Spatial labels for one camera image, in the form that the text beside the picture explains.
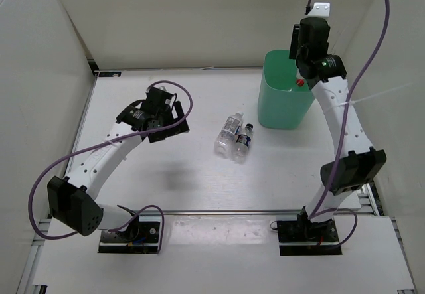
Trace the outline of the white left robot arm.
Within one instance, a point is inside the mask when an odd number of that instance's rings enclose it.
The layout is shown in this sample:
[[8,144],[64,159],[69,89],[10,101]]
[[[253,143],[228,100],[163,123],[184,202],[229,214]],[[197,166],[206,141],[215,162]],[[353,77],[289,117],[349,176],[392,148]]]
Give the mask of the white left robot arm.
[[146,97],[118,114],[102,144],[93,149],[65,177],[47,184],[50,214],[76,233],[88,236],[95,230],[113,230],[125,241],[139,234],[139,224],[123,210],[96,202],[108,177],[127,155],[145,139],[150,143],[186,133],[186,112],[176,94],[151,86]]

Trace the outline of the clear bottle red label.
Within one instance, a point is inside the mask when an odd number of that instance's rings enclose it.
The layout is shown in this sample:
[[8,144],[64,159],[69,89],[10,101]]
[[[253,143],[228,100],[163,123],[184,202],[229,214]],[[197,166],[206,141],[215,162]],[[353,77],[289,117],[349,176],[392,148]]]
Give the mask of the clear bottle red label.
[[296,81],[296,84],[299,87],[303,87],[305,85],[305,80],[304,79],[301,79],[301,78],[298,78],[297,81]]

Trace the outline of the clear Pepsi bottle black label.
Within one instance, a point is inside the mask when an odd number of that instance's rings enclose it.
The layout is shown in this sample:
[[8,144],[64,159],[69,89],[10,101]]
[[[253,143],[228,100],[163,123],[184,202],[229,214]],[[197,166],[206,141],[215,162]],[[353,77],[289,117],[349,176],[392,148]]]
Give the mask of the clear Pepsi bottle black label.
[[239,131],[236,136],[232,150],[232,160],[235,163],[243,164],[249,153],[250,145],[253,138],[254,126],[251,123],[247,123],[242,130]]

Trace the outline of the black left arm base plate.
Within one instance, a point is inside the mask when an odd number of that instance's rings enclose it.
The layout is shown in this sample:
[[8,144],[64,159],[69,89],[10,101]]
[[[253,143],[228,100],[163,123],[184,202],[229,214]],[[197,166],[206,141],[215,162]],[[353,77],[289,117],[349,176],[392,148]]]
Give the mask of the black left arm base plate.
[[100,254],[158,254],[162,237],[160,214],[140,216],[124,231],[101,231],[98,244]]

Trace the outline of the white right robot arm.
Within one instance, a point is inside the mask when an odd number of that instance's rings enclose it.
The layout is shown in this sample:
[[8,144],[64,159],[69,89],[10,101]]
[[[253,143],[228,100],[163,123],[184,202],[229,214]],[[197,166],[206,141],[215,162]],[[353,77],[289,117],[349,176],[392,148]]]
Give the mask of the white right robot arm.
[[371,182],[386,163],[365,134],[349,103],[347,72],[342,59],[328,53],[330,26],[321,17],[306,17],[295,25],[290,58],[318,101],[334,145],[335,159],[321,167],[321,186],[303,208],[299,235],[308,241],[322,233],[341,203]]

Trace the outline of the clear bottle white orange label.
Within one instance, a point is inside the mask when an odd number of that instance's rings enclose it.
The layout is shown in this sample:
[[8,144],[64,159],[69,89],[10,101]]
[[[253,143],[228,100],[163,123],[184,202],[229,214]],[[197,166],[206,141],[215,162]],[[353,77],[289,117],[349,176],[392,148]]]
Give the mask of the clear bottle white orange label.
[[238,111],[226,119],[214,143],[214,151],[217,155],[224,158],[230,157],[234,141],[242,125],[243,115],[243,112]]

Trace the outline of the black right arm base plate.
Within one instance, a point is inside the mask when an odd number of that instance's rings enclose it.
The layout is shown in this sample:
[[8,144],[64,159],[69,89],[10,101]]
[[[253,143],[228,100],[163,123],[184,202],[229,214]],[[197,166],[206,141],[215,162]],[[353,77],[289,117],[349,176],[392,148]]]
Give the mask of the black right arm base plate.
[[276,220],[271,228],[278,233],[281,256],[340,256],[339,235],[334,219],[310,223],[298,216],[296,220]]

